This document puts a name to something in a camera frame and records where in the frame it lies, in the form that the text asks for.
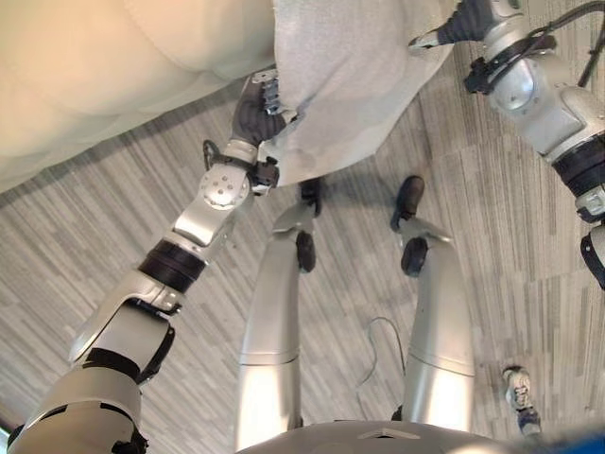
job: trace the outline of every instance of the shoe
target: shoe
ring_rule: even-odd
[[[521,366],[511,366],[502,373],[507,384],[506,398],[515,411],[533,408],[529,396],[531,382],[529,373]]]
[[[529,373],[521,366],[511,366],[504,370],[502,377],[507,384],[506,398],[517,413],[517,424],[526,436],[542,432],[540,413],[533,408]]]
[[[410,220],[416,216],[416,210],[423,194],[424,180],[416,175],[407,177],[399,188],[395,201],[395,211],[390,218],[390,229],[393,232],[399,232],[399,221],[401,219]]]

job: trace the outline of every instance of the beige cushion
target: beige cushion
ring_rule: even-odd
[[[271,0],[0,0],[0,191],[273,62]]]

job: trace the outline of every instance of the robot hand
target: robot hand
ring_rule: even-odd
[[[486,57],[473,63],[466,88],[489,96],[516,124],[557,170],[576,197],[579,216],[589,223],[605,223],[605,107],[583,87],[605,47],[605,22],[578,84],[553,53],[557,43],[549,33],[597,11],[605,12],[604,1],[588,2],[528,32],[519,0],[464,0],[447,23],[409,44],[419,49],[483,42]],[[605,224],[582,240],[581,252],[605,289]]]

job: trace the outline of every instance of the person's foot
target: person's foot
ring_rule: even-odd
[[[321,178],[314,178],[300,183],[301,199],[310,205],[315,205],[315,217],[321,214],[321,192],[323,183]]]
[[[529,373],[521,366],[511,366],[504,370],[502,377],[507,384],[505,393],[510,407],[517,413],[517,423],[524,435],[542,431],[540,413],[531,402],[531,381]]]
[[[395,201],[395,211],[390,218],[390,229],[393,232],[399,231],[399,221],[410,220],[416,216],[416,210],[424,194],[424,180],[418,176],[407,177],[399,188],[397,200]]]

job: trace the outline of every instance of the cable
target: cable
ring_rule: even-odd
[[[558,30],[576,20],[580,17],[583,17],[587,14],[591,14],[593,12],[603,12],[605,13],[605,1],[598,0],[593,2],[588,2],[583,5],[580,5],[577,8],[571,9],[567,11],[563,16],[555,21],[549,22],[546,26],[541,26],[540,28],[536,28],[535,30],[529,32],[527,38],[533,38],[536,35],[541,34],[536,41],[534,41],[526,50],[524,50],[521,54],[512,59],[507,66],[500,71],[490,82],[490,92],[493,91],[493,88],[497,85],[497,83],[504,78],[506,74],[512,70],[514,65],[520,60],[524,59],[527,55],[533,52],[536,48],[540,46],[544,42],[544,39],[553,31]],[[594,49],[591,49],[589,54],[591,55],[591,59],[586,64],[584,71],[582,73],[581,78],[579,79],[578,86],[585,87],[590,80],[590,77],[593,75],[596,64],[598,63],[598,59],[600,53],[603,51],[605,47],[605,18],[603,18],[603,25],[601,26],[601,31],[599,33],[599,37],[596,40],[596,45]]]
[[[361,405],[361,398],[359,397],[359,390],[361,389],[361,387],[363,385],[365,385],[370,380],[370,378],[372,378],[372,375],[374,374],[374,372],[376,372],[378,354],[376,353],[376,343],[374,342],[374,337],[372,335],[372,325],[376,322],[386,322],[390,325],[391,328],[393,328],[395,337],[397,338],[397,345],[399,347],[399,359],[401,360],[401,371],[403,374],[402,378],[403,379],[406,378],[406,362],[404,361],[404,349],[401,344],[401,337],[399,336],[399,330],[397,329],[397,326],[395,326],[395,323],[391,319],[388,319],[386,317],[375,317],[375,318],[371,319],[370,322],[366,325],[366,336],[368,337],[368,341],[370,341],[370,345],[372,346],[372,355],[373,355],[372,366],[371,366],[370,370],[368,371],[368,373],[366,374],[366,376],[363,378],[363,380],[361,380],[359,382],[359,384],[355,387],[355,398],[357,399],[357,405],[359,405],[361,414],[363,414],[363,417],[366,421],[368,420],[368,415],[363,410],[363,405]]]

